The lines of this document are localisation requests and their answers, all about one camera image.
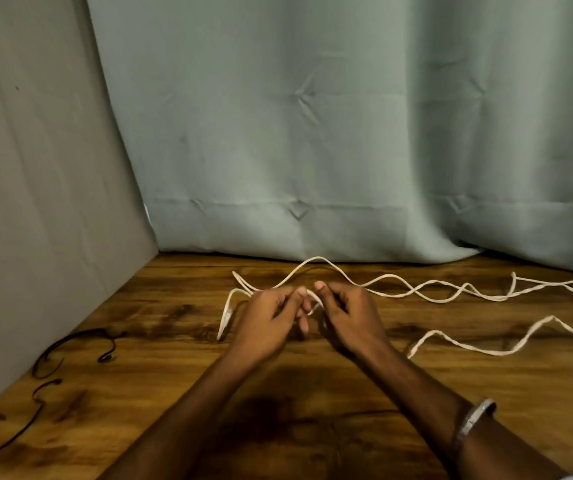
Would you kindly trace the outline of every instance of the metal bangle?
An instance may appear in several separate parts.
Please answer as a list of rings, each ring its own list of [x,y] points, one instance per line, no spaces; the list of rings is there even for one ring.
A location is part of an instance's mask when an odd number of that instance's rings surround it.
[[[475,424],[480,420],[480,418],[482,418],[483,414],[487,413],[489,416],[493,416],[495,410],[495,401],[487,398],[467,413],[467,416],[465,417],[465,420],[462,421],[460,428],[458,428],[453,441],[453,453],[455,458],[457,458],[460,448],[462,448],[462,441],[465,439],[465,436],[469,434]]]

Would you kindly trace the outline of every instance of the white cable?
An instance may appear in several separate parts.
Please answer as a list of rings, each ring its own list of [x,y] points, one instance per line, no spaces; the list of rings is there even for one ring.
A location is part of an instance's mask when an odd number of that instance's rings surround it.
[[[478,296],[479,298],[487,299],[489,301],[505,301],[508,298],[514,298],[514,297],[522,295],[522,294],[530,293],[531,291],[542,290],[542,289],[546,288],[547,286],[562,286],[563,288],[573,292],[573,288],[571,286],[569,286],[569,285],[573,284],[573,280],[566,281],[566,282],[559,282],[559,283],[544,282],[544,281],[532,280],[530,278],[521,278],[521,277],[517,276],[515,274],[515,272],[511,273],[511,286],[509,287],[509,292],[506,295],[487,295],[487,294],[484,294],[484,293],[481,293],[480,291],[478,291],[475,288],[475,286],[473,286],[471,283],[464,283],[461,286],[457,286],[457,285],[454,285],[453,283],[444,282],[441,280],[428,280],[424,283],[419,284],[416,287],[413,287],[408,282],[406,282],[406,280],[404,280],[400,276],[397,276],[396,274],[383,274],[382,276],[378,276],[377,278],[374,278],[373,280],[371,280],[369,282],[359,284],[359,283],[356,283],[353,280],[351,280],[351,278],[349,278],[347,276],[347,274],[344,271],[342,271],[338,266],[336,266],[331,261],[329,261],[327,258],[322,257],[322,256],[315,256],[315,257],[308,258],[307,260],[301,262],[298,266],[296,266],[294,268],[293,271],[291,271],[291,273],[289,273],[286,276],[286,278],[284,278],[281,282],[279,282],[277,285],[275,285],[274,288],[280,287],[284,283],[288,282],[291,279],[291,277],[294,274],[296,274],[302,266],[304,266],[305,264],[310,263],[311,261],[314,261],[314,260],[322,260],[322,261],[328,263],[331,267],[333,267],[336,271],[338,271],[342,276],[344,276],[349,283],[353,284],[354,286],[359,286],[361,288],[365,288],[367,291],[369,291],[373,294],[377,294],[378,296],[384,296],[386,298],[403,298],[405,296],[409,296],[410,294],[415,293],[420,298],[423,298],[423,299],[430,301],[432,303],[448,303],[450,301],[453,301],[455,298],[459,297],[460,294],[462,294],[463,292],[474,295],[474,296]],[[227,326],[227,324],[231,318],[231,315],[233,313],[233,308],[231,308],[229,306],[229,304],[231,302],[231,297],[236,292],[241,292],[241,293],[245,294],[246,296],[251,296],[251,294],[254,291],[259,291],[258,288],[250,285],[248,282],[246,282],[244,280],[244,278],[242,276],[240,276],[240,274],[236,273],[235,271],[233,272],[233,277],[237,280],[237,282],[240,283],[240,286],[242,286],[242,289],[235,288],[235,289],[231,290],[231,292],[229,293],[229,296],[226,299],[226,303],[224,304],[224,310],[222,311],[222,319],[220,320],[220,328],[219,328],[219,331],[217,334],[218,340],[222,337],[222,334],[224,333],[224,330],[226,329],[226,326]],[[373,283],[376,283],[376,282],[383,280],[385,278],[395,278],[395,279],[399,280],[400,282],[402,282],[404,285],[406,285],[406,287],[409,290],[407,292],[394,295],[394,294],[382,293],[380,291],[375,291],[375,290],[371,290],[371,289],[367,288],[369,285],[372,285]],[[537,284],[536,284],[536,286],[533,286],[531,288],[525,288],[524,290],[521,290],[521,291],[515,291],[516,284],[518,281],[537,283]],[[428,296],[426,296],[425,294],[422,294],[419,291],[420,289],[422,289],[426,285],[431,285],[431,284],[435,284],[435,283],[454,288],[456,291],[450,297],[444,298],[444,299],[429,298]],[[315,293],[313,293],[311,290],[307,290],[307,293],[312,298],[314,298],[314,300],[317,302],[316,307],[317,306],[323,307],[322,301],[320,300],[320,298]],[[564,323],[559,318],[551,315],[551,316],[548,316],[546,318],[543,318],[542,320],[539,320],[539,321],[533,323],[533,325],[531,325],[531,327],[529,328],[529,330],[527,331],[525,336],[522,339],[520,339],[520,341],[518,343],[516,343],[513,348],[511,348],[510,350],[507,350],[507,351],[498,351],[498,350],[484,350],[484,349],[479,349],[477,347],[474,347],[474,346],[471,346],[468,344],[463,344],[457,340],[452,339],[446,333],[442,332],[442,330],[431,330],[431,331],[426,332],[424,334],[424,336],[421,339],[419,339],[418,342],[413,346],[413,348],[411,348],[411,350],[408,354],[408,357],[409,358],[413,357],[416,354],[416,352],[418,351],[418,349],[420,348],[420,346],[426,341],[426,339],[428,339],[429,337],[432,337],[434,335],[439,335],[443,339],[445,339],[446,341],[452,343],[453,345],[456,345],[458,347],[462,347],[463,349],[471,350],[474,352],[480,352],[483,354],[494,355],[494,356],[505,356],[505,355],[514,354],[515,352],[519,351],[527,343],[527,341],[529,340],[530,336],[533,335],[533,333],[535,333],[540,327],[542,327],[542,325],[544,325],[545,323],[551,322],[551,321],[555,321],[555,322],[560,323],[560,325],[562,325],[562,327],[566,331],[569,331],[570,333],[573,334],[573,329],[569,325]]]

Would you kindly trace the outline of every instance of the wooden floor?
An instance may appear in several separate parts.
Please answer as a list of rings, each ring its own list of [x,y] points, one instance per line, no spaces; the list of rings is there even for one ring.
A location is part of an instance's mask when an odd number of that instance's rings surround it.
[[[36,423],[0,452],[0,478],[94,479],[200,376],[226,348],[215,339],[222,306],[238,271],[270,287],[292,263],[243,258],[161,255],[152,260],[79,327],[125,331],[115,359],[98,364],[102,339],[70,342],[59,386],[43,389],[46,407]],[[547,281],[573,277],[499,257],[475,257],[440,266],[345,265],[357,282],[388,272],[416,285],[439,278],[471,282],[503,294],[510,273]],[[309,265],[294,279],[339,278],[326,265]],[[403,290],[389,280],[378,289]],[[427,294],[444,298],[441,287]],[[479,347],[503,349],[528,325],[555,314],[573,327],[573,294],[546,289],[504,303],[473,296],[437,305],[416,296],[376,297],[388,333],[404,349],[439,328]],[[200,479],[442,479],[442,468],[387,398],[315,332],[287,344],[282,355],[234,396],[207,445],[194,477]],[[475,401],[491,396],[497,417],[573,471],[573,338],[555,327],[538,332],[516,355],[471,353],[440,339],[414,357],[438,379]],[[35,411],[26,374],[0,397],[0,444]]]

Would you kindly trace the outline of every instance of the white rope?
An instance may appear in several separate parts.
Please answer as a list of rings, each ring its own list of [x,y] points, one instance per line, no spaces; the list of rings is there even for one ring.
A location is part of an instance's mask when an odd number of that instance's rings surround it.
[[[565,282],[559,282],[559,283],[544,282],[544,281],[532,280],[530,278],[521,278],[521,277],[517,276],[514,272],[511,273],[511,286],[509,287],[509,292],[505,295],[487,295],[487,294],[484,294],[484,293],[481,293],[480,291],[478,291],[475,288],[475,286],[473,286],[471,283],[464,283],[461,286],[457,286],[457,285],[454,285],[453,283],[445,282],[445,281],[441,281],[441,280],[429,280],[429,281],[426,281],[424,283],[419,284],[416,287],[413,287],[406,280],[404,280],[403,278],[401,278],[397,274],[383,274],[381,276],[378,276],[377,278],[374,278],[373,280],[371,280],[369,282],[359,284],[359,283],[356,283],[355,281],[353,281],[351,278],[349,278],[347,276],[347,274],[344,271],[342,271],[338,266],[336,266],[331,261],[329,261],[327,258],[324,258],[322,256],[315,256],[315,257],[308,258],[307,260],[301,262],[298,266],[296,266],[294,268],[293,271],[291,271],[291,273],[289,273],[286,276],[286,278],[284,278],[281,282],[279,282],[277,285],[275,285],[274,288],[280,287],[283,284],[285,284],[286,282],[288,282],[291,279],[291,277],[294,274],[296,274],[302,266],[304,266],[305,264],[310,263],[311,261],[314,261],[314,260],[322,260],[322,261],[328,263],[331,267],[333,267],[336,271],[338,271],[342,276],[344,276],[349,283],[353,284],[354,286],[359,286],[359,287],[364,288],[373,294],[377,294],[378,296],[384,296],[386,298],[404,298],[405,296],[409,296],[409,295],[415,293],[420,298],[423,298],[423,299],[430,301],[432,303],[448,303],[450,301],[455,300],[462,293],[468,293],[468,294],[477,296],[479,298],[487,299],[489,301],[505,301],[509,298],[514,298],[514,297],[522,295],[522,294],[530,293],[531,291],[542,290],[548,286],[562,286],[563,288],[573,292],[573,288],[570,286],[573,284],[573,280],[565,281]],[[236,273],[235,271],[233,272],[233,277],[237,280],[238,283],[240,283],[240,286],[242,287],[242,289],[235,288],[235,289],[231,290],[231,292],[229,293],[229,296],[226,299],[226,303],[224,304],[224,310],[222,311],[222,319],[220,320],[220,328],[219,328],[219,331],[217,334],[218,340],[222,337],[222,334],[224,333],[224,330],[226,329],[226,326],[227,326],[227,324],[231,318],[231,315],[233,313],[233,308],[230,306],[231,298],[233,297],[233,295],[237,292],[240,292],[240,293],[245,294],[246,296],[251,296],[251,294],[254,291],[259,291],[259,288],[256,288],[256,287],[250,285],[247,281],[244,280],[244,278],[242,276],[240,276],[240,274]],[[380,280],[384,280],[385,278],[397,279],[400,282],[402,282],[409,290],[406,292],[403,292],[403,293],[399,293],[399,294],[387,294],[387,293],[383,293],[380,291],[371,290],[371,289],[367,288],[369,285],[372,285],[373,283],[377,283]],[[535,286],[530,287],[530,288],[525,288],[524,290],[515,291],[515,288],[516,288],[518,281],[537,283],[537,284]],[[427,285],[432,285],[432,284],[440,284],[443,286],[451,287],[451,288],[455,289],[456,291],[450,297],[443,298],[443,299],[430,298],[430,297],[428,297],[425,294],[420,292],[420,289],[422,289],[423,287],[425,287]],[[314,300],[317,302],[317,304],[314,308],[316,308],[317,306],[324,307],[322,300],[320,300],[320,298],[315,293],[313,293],[311,290],[307,290],[307,293],[312,298],[314,298]],[[498,350],[484,350],[484,349],[479,349],[477,347],[474,347],[474,346],[471,346],[468,344],[463,344],[457,340],[452,339],[451,337],[449,337],[446,333],[442,332],[441,330],[431,330],[431,331],[426,332],[424,334],[424,336],[421,339],[419,339],[418,342],[413,346],[413,348],[411,348],[411,350],[408,354],[408,357],[409,358],[413,357],[416,354],[416,352],[418,351],[418,349],[420,348],[420,346],[426,341],[426,339],[428,339],[429,337],[432,337],[434,335],[439,335],[443,339],[445,339],[446,341],[452,343],[453,345],[456,345],[458,347],[462,347],[463,349],[466,349],[466,350],[471,350],[473,352],[480,352],[483,354],[494,355],[494,356],[505,356],[505,355],[514,354],[515,352],[519,351],[527,343],[530,336],[533,335],[540,327],[542,327],[542,325],[544,325],[548,322],[551,322],[551,321],[560,323],[560,325],[566,331],[573,334],[573,329],[569,325],[564,323],[559,318],[551,315],[551,316],[545,317],[542,320],[539,320],[539,321],[533,323],[533,325],[531,325],[531,327],[529,328],[529,330],[527,331],[525,336],[522,339],[520,339],[520,341],[518,343],[516,343],[510,350],[498,351]]]

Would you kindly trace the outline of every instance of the black cable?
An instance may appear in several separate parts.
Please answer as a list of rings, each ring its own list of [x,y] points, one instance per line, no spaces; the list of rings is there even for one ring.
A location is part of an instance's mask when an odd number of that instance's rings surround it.
[[[111,359],[113,359],[113,351],[115,350],[115,339],[118,339],[120,337],[125,336],[125,333],[122,333],[120,335],[117,335],[116,337],[112,337],[107,331],[106,328],[90,328],[88,330],[80,330],[80,331],[76,331],[70,335],[67,335],[66,337],[59,339],[57,342],[51,344],[44,352],[42,352],[42,354],[40,354],[40,357],[37,358],[37,360],[35,361],[35,363],[33,364],[33,369],[31,370],[31,375],[33,375],[33,377],[35,379],[46,379],[47,377],[49,377],[50,375],[52,375],[52,373],[54,373],[55,371],[57,371],[60,366],[62,365],[62,362],[64,361],[64,359],[61,359],[60,362],[58,363],[57,367],[54,368],[52,371],[50,371],[47,375],[45,376],[38,376],[37,375],[37,370],[40,366],[40,362],[44,361],[44,362],[48,362],[49,361],[49,354],[51,352],[53,352],[56,348],[58,348],[60,345],[65,344],[66,342],[68,342],[69,340],[72,339],[79,339],[81,337],[93,337],[93,336],[99,336],[103,339],[107,339],[111,341],[111,350],[109,350],[108,352],[105,352],[104,354],[100,355],[98,357],[98,362],[99,363],[105,363],[110,361]]]
[[[5,443],[0,445],[0,451],[3,450],[4,448],[6,448],[7,446],[9,446],[11,443],[13,443],[15,440],[17,440],[28,428],[31,427],[31,425],[35,422],[35,420],[37,419],[37,417],[40,415],[40,412],[42,412],[42,409],[44,408],[44,406],[46,405],[46,403],[40,399],[39,397],[36,397],[35,395],[38,393],[38,391],[40,391],[40,389],[46,387],[46,386],[50,386],[51,384],[56,384],[59,385],[62,383],[61,379],[54,379],[52,381],[49,382],[45,382],[44,384],[40,385],[37,387],[37,389],[35,389],[33,391],[33,394],[31,395],[31,399],[33,400],[33,402],[35,404],[37,404],[37,410],[35,411],[35,414],[33,414],[33,418],[31,418],[31,420],[26,423],[26,426],[22,429],[20,429],[17,433],[15,433],[15,435],[13,435],[8,441],[6,441]],[[0,413],[0,421],[6,421],[6,416],[4,416],[4,414]]]

